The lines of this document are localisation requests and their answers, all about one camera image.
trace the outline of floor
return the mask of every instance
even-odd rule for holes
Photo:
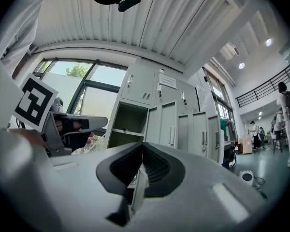
[[[283,152],[265,145],[265,149],[253,150],[252,154],[236,155],[237,164],[230,171],[238,175],[241,170],[251,170],[255,177],[265,180],[262,191],[269,201],[277,201],[290,182],[290,168],[287,167],[289,158],[288,148]]]

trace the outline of black and white fiducial marker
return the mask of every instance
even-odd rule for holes
[[[27,76],[21,89],[24,95],[14,111],[14,116],[41,132],[46,116],[58,92],[33,74]]]

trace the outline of balcony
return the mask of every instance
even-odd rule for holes
[[[258,101],[272,92],[278,90],[278,83],[288,83],[290,81],[290,65],[283,69],[280,73],[273,76],[270,80],[262,83],[255,89],[236,98],[239,107],[246,106],[252,102]]]

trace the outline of ceiling light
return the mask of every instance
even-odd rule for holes
[[[266,46],[270,46],[272,44],[272,39],[267,39],[265,43]]]
[[[239,66],[238,66],[238,68],[241,70],[242,68],[244,68],[245,67],[245,64],[244,63],[240,63],[239,64]]]

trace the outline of person's hand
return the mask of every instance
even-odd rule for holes
[[[56,121],[57,130],[60,133],[62,131],[62,122],[60,120]],[[78,121],[73,122],[74,129],[81,129],[81,123]],[[41,137],[41,134],[36,130],[27,130],[27,129],[9,129],[9,133],[21,135],[25,137],[31,145],[38,145],[45,147],[45,142]]]

